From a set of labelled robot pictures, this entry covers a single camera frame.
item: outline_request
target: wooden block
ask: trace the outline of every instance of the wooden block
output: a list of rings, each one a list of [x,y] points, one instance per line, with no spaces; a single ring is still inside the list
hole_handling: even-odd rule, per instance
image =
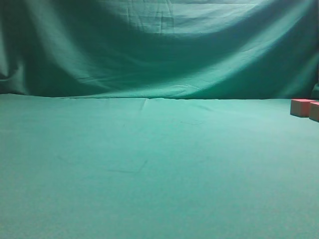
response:
[[[311,102],[309,118],[319,122],[319,102]]]
[[[310,103],[314,100],[293,99],[290,105],[290,114],[299,117],[309,117]]]

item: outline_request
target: red cube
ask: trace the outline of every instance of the red cube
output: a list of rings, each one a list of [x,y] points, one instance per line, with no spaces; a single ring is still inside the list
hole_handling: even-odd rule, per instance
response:
[[[307,99],[293,99],[290,105],[290,114],[299,117],[309,117],[310,103],[316,102]]]
[[[311,102],[309,118],[319,122],[319,102]]]

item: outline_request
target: green cloth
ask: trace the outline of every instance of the green cloth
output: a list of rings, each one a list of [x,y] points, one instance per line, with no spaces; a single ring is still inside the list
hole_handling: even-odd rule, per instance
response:
[[[0,92],[310,97],[318,82],[317,6],[317,0],[1,0]]]
[[[317,239],[289,100],[0,96],[1,239]]]

